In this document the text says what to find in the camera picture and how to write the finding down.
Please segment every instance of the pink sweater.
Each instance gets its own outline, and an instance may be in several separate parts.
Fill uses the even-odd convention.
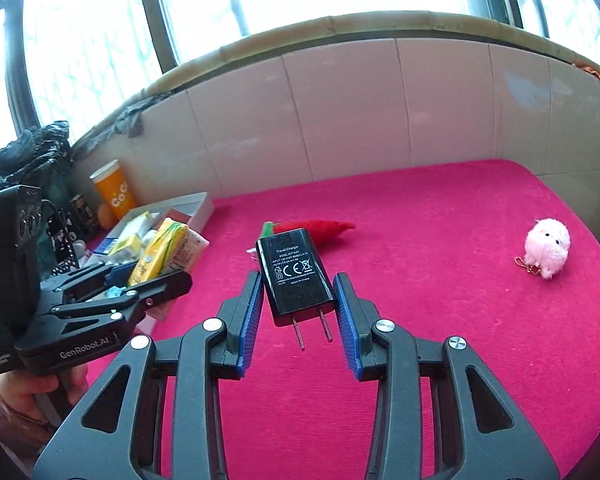
[[[18,457],[36,458],[52,434],[46,420],[39,422],[17,414],[0,396],[0,442]]]

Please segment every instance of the cable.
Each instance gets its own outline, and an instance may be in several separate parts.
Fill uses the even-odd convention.
[[[79,269],[80,263],[78,263],[78,256],[75,254],[74,245],[72,244],[71,237],[69,236],[69,229],[67,229],[64,219],[62,219],[62,215],[58,212],[58,209],[56,209],[56,206],[54,205],[53,202],[51,202],[51,200],[47,200],[46,198],[43,198],[42,203],[43,203],[43,205],[47,204],[54,212],[53,216],[56,218],[56,220],[60,224],[60,229],[62,231],[62,234],[64,235],[64,238],[66,239],[66,243],[68,245],[68,251],[71,256],[71,259],[72,259],[73,263],[75,264],[75,268]]]

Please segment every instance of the snack package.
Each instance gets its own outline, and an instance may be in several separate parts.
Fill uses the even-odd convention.
[[[124,264],[137,260],[142,254],[143,248],[144,245],[140,237],[138,235],[131,235],[124,239],[119,238],[110,248],[107,256],[114,262]]]
[[[171,218],[165,218],[157,235],[149,242],[140,256],[138,264],[131,272],[128,284],[137,285],[159,276],[164,264],[169,260],[171,252],[179,247],[182,237],[188,230],[186,225],[175,222]]]
[[[147,231],[151,229],[151,226],[154,223],[154,219],[155,215],[149,213],[148,211],[145,211],[141,215],[138,215],[131,222],[125,225],[125,228],[122,229],[122,232],[118,237],[118,241],[125,240],[126,238],[132,235],[138,235],[142,240]]]
[[[160,274],[167,274],[174,270],[184,270],[191,274],[194,265],[200,259],[202,252],[208,247],[209,242],[200,236],[193,229],[187,227],[187,231],[184,236],[180,239],[180,243],[165,261],[162,266]],[[164,321],[169,315],[173,303],[176,300],[167,301],[167,303],[154,306],[148,309],[146,312],[149,316],[157,319],[158,321]]]

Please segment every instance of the fluffy pink ball keychain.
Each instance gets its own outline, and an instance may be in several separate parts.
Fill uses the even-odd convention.
[[[527,272],[548,280],[567,261],[570,245],[567,227],[553,218],[545,218],[526,235],[525,257],[517,256],[515,261]]]

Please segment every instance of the bed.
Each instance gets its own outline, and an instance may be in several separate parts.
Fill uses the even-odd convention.
[[[514,263],[526,232],[547,217],[571,234],[569,259],[550,281]],[[360,297],[413,335],[467,339],[561,474],[571,470],[600,432],[600,245],[551,190],[513,162],[358,175],[217,200],[203,232],[211,245],[194,270],[194,285],[154,338],[185,333],[240,292],[257,268],[246,249],[264,221],[317,218],[357,225],[320,250],[330,277],[349,273]],[[294,330],[275,327],[265,304],[250,370],[241,381],[221,383],[232,479],[363,477],[376,384],[353,378],[333,314],[328,322],[332,344],[319,319],[301,325],[301,352]],[[92,363],[91,376],[110,359]],[[427,476],[432,421],[424,381],[422,390]],[[167,422],[167,468],[170,439]]]

